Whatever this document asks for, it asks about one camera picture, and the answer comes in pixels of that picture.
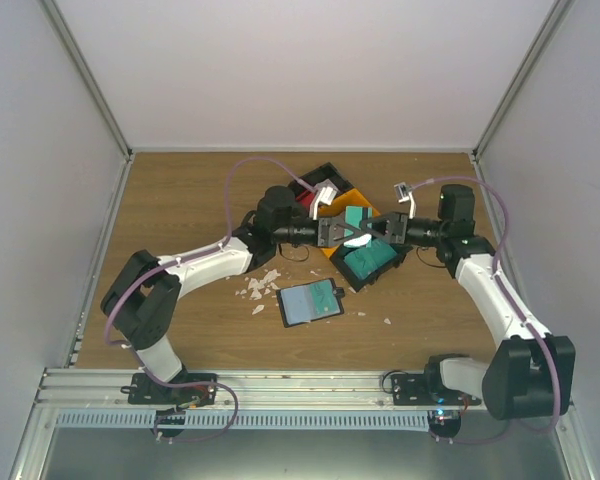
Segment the teal VIP card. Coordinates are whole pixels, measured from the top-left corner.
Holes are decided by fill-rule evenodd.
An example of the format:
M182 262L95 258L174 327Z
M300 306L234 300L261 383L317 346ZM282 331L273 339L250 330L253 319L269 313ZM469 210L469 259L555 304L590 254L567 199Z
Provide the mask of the teal VIP card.
M355 236L359 237L364 235L360 228L359 223L361 219L375 217L374 211L371 207L363 206L347 206L344 211L344 232L347 237Z
M343 313L337 287L332 279L308 285L309 318L311 321L338 316Z

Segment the black leather card holder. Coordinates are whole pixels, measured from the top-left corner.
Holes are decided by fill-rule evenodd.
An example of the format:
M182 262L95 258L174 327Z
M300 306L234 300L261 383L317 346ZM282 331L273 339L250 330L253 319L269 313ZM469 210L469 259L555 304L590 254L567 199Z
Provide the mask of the black leather card holder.
M345 294L333 278L280 289L276 298L282 323L291 328L342 315Z

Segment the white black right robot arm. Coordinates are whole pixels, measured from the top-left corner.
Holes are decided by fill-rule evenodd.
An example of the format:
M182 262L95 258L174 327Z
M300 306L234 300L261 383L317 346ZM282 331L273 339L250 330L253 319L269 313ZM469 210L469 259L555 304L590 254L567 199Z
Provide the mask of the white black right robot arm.
M488 363L462 354L430 358L424 396L444 405L458 392L482 400L493 418L557 420L569 406L575 346L556 336L524 304L500 266L499 251L475 232L471 187L445 184L436 218L390 212L364 219L363 232L392 246L435 250L485 321L496 352Z

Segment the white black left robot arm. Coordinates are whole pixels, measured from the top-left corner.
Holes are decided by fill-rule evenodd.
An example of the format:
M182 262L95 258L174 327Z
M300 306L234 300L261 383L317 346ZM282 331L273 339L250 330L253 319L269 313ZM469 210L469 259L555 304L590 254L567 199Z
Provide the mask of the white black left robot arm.
M176 403L185 395L187 370L167 332L183 296L264 266L281 244L333 247L363 234L341 215L305 209L290 188L270 187L240 225L216 242L174 255L134 253L101 301L104 339L135 356L161 402Z

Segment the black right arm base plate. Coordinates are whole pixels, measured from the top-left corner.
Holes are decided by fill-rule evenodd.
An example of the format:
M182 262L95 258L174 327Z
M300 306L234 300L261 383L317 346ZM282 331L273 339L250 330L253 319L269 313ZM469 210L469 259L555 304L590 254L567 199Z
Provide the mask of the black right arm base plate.
M408 373L392 370L380 379L381 390L392 397L395 406L475 406L481 401L466 397L459 391L443 389L434 392L430 389L423 373Z

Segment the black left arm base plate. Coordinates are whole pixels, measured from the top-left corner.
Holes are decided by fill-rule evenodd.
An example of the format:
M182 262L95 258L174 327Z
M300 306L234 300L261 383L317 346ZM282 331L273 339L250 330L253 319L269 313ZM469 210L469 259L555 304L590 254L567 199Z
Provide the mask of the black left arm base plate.
M132 405L207 406L215 402L215 387L218 380L213 373L187 373L180 375L180 383L195 383L195 387L170 388L159 385L144 373L132 376L131 383L120 388Z

